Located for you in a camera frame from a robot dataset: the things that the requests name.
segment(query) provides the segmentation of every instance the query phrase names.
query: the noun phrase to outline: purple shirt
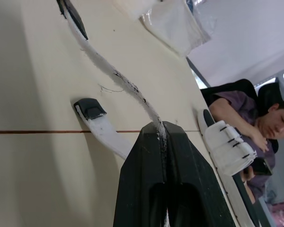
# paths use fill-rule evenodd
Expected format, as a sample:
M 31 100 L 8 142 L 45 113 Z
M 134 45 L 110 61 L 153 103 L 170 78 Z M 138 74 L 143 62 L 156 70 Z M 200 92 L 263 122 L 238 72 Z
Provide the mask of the purple shirt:
M 235 111 L 248 123 L 255 125 L 258 118 L 258 111 L 256 102 L 241 91 L 220 92 L 216 96 L 225 98 Z M 269 151 L 263 152 L 249 137 L 242 135 L 242 139 L 247 142 L 256 152 L 258 157 L 264 157 L 271 168 L 275 167 L 275 153 L 273 151 L 271 142 L 268 141 L 267 147 Z M 251 181 L 247 182 L 252 193 L 257 200 L 261 197 L 265 190 L 265 182 L 269 176 L 256 175 Z

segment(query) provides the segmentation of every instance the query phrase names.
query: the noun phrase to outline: beige board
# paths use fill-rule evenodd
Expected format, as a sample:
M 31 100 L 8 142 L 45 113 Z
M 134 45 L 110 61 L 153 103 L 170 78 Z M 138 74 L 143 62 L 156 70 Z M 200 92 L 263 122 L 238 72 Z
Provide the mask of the beige board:
M 0 226 L 111 227 L 122 164 L 91 133 L 0 135 Z
M 229 208 L 229 210 L 231 212 L 231 216 L 233 218 L 233 221 L 234 221 L 235 225 L 239 227 L 240 225 L 238 223 L 238 220 L 236 219 L 236 215 L 233 212 L 233 208 L 232 208 L 232 206 L 230 204 L 230 201 L 229 201 L 229 199 L 228 199 L 228 197 L 227 197 L 227 195 L 225 193 L 225 189 L 224 189 L 223 184 L 222 184 L 222 182 L 220 180 L 218 172 L 217 172 L 217 170 L 216 170 L 216 168 L 215 168 L 215 166 L 213 164 L 213 161 L 210 158 L 208 150 L 207 150 L 207 148 L 206 148 L 206 146 L 205 146 L 205 144 L 203 142 L 201 133 L 200 132 L 188 132 L 187 135 L 188 135 L 188 138 L 190 139 L 190 141 L 193 143 L 193 145 L 198 149 L 198 151 L 202 154 L 202 156 L 206 159 L 206 161 L 212 166 L 213 171 L 214 171 L 214 173 L 215 173 L 215 175 L 217 177 L 217 181 L 218 181 L 218 183 L 219 183 L 219 185 L 221 187 L 222 193 L 223 193 L 223 195 L 225 197 L 225 201 L 226 201 L 226 203 L 228 205 L 228 208 Z
M 162 119 L 198 130 L 193 111 L 206 104 L 186 60 L 110 1 L 72 2 L 89 42 Z M 80 50 L 55 0 L 0 0 L 0 130 L 81 130 L 71 104 L 83 97 L 96 98 L 117 130 L 150 122 L 134 98 L 100 85 L 122 90 Z

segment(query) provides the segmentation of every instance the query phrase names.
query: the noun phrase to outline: black rubber part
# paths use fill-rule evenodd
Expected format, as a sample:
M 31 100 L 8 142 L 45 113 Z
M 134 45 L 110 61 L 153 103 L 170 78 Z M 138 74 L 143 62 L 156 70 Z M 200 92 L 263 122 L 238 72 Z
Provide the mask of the black rubber part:
M 153 123 L 141 129 L 120 172 L 114 227 L 162 227 L 167 210 L 161 145 Z
M 106 114 L 105 110 L 102 108 L 100 103 L 94 98 L 80 99 L 78 102 L 74 104 L 75 109 L 76 106 L 79 106 L 86 120 L 96 119 Z
M 86 40 L 88 40 L 89 38 L 87 37 L 83 21 L 82 21 L 79 13 L 77 12 L 77 10 L 75 9 L 75 7 L 73 6 L 73 4 L 71 3 L 70 0 L 57 0 L 61 14 L 64 15 L 64 17 L 66 18 L 65 12 L 64 12 L 64 9 L 63 9 L 63 6 L 62 6 L 62 1 L 65 5 L 67 11 L 69 12 L 71 18 L 73 19 L 76 26 L 78 27 L 78 29 L 80 30 L 80 32 L 82 33 L 84 38 L 86 38 Z
M 164 126 L 170 226 L 235 227 L 212 167 L 181 127 L 169 122 Z
M 153 123 L 142 128 L 120 173 L 114 227 L 235 227 L 213 169 L 184 130 L 164 122 L 167 149 Z
M 203 110 L 203 117 L 204 117 L 204 120 L 207 124 L 207 127 L 213 125 L 215 122 L 212 118 L 212 115 L 210 114 L 210 112 L 208 110 Z

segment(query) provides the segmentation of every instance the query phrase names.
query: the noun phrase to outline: white fabric strap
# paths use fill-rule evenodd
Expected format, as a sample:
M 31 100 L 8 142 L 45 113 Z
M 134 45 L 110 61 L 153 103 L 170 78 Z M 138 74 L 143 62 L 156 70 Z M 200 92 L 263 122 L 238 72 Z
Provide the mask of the white fabric strap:
M 105 115 L 96 119 L 87 120 L 83 116 L 78 105 L 76 106 L 76 110 L 97 140 L 124 160 L 127 158 L 129 152 L 133 148 L 133 145 L 126 138 L 116 132 Z

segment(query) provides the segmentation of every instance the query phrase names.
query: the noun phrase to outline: man's hand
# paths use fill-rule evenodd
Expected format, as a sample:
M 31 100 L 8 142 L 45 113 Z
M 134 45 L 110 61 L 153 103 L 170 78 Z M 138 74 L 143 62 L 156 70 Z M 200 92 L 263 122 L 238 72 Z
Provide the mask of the man's hand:
M 264 153 L 268 151 L 267 139 L 262 136 L 258 128 L 251 126 L 248 136 Z
M 249 186 L 247 185 L 247 181 L 250 181 L 252 178 L 255 177 L 254 170 L 252 169 L 251 166 L 249 166 L 248 169 L 247 169 L 247 171 L 246 171 L 246 170 L 242 170 L 242 171 L 240 172 L 240 176 L 241 176 L 242 182 L 244 183 L 244 186 L 245 186 L 247 195 L 249 196 L 250 201 L 252 202 L 252 204 L 254 204 L 255 201 L 256 201 L 255 196 L 254 196 L 254 194 L 252 193 L 252 191 L 251 191 L 251 189 L 249 188 Z
M 242 182 L 246 182 L 246 181 L 250 181 L 252 178 L 255 177 L 255 174 L 254 174 L 254 170 L 252 169 L 251 166 L 248 166 L 247 168 L 247 173 L 245 172 L 244 170 L 242 170 L 240 172 L 240 176 L 241 176 L 241 179 L 242 179 Z

